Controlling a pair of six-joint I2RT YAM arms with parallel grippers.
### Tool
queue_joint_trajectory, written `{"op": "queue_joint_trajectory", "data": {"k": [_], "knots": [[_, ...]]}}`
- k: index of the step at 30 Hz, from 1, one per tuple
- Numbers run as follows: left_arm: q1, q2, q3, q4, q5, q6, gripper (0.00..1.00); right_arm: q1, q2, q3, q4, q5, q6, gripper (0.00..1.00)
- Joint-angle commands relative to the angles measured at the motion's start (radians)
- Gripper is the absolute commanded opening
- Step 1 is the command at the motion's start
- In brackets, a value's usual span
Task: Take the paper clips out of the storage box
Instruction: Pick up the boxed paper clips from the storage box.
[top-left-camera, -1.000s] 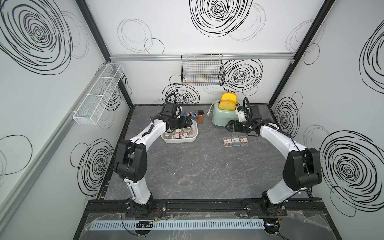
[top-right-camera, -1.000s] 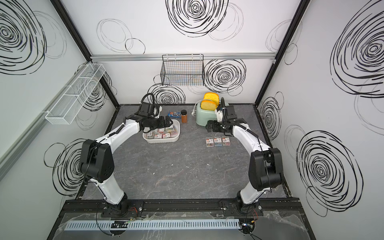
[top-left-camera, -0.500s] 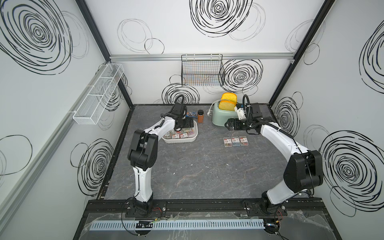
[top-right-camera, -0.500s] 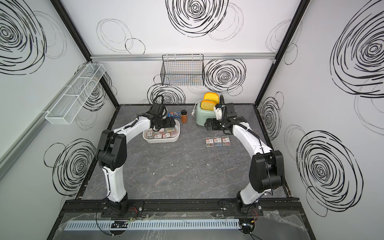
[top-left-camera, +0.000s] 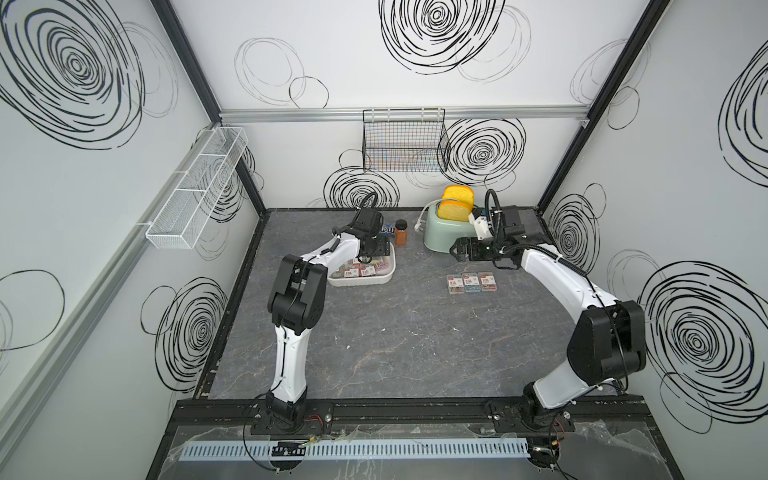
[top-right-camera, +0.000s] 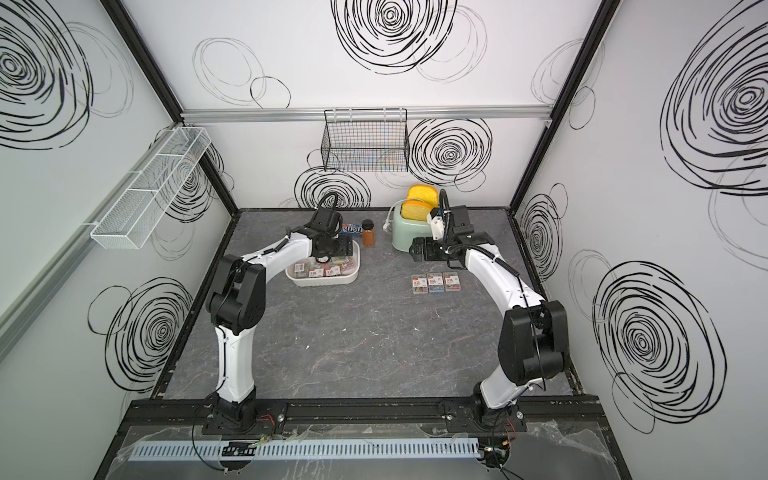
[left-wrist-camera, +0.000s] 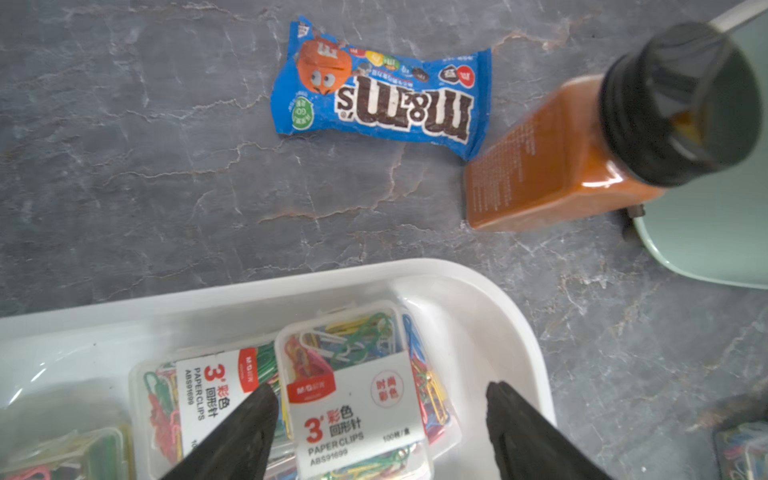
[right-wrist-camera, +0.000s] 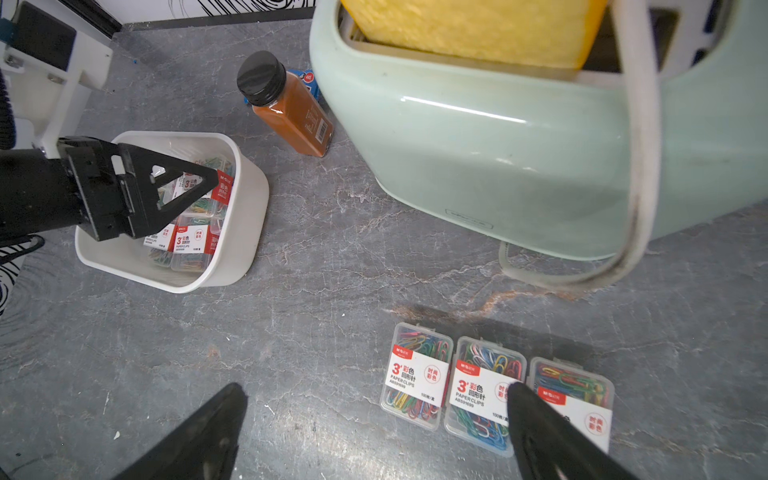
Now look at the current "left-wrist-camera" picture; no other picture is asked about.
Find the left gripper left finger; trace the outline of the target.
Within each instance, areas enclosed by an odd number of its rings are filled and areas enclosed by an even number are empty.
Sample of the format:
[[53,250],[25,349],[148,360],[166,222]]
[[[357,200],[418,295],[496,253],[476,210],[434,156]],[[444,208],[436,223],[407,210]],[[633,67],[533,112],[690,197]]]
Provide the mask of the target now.
[[259,386],[163,480],[262,479],[278,412],[272,388]]

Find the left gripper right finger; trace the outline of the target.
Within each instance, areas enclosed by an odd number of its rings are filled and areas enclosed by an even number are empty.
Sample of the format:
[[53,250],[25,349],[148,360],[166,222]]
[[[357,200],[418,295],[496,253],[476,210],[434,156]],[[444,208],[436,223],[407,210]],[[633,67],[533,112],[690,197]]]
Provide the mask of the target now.
[[610,479],[509,384],[489,383],[486,399],[486,425],[502,479]]

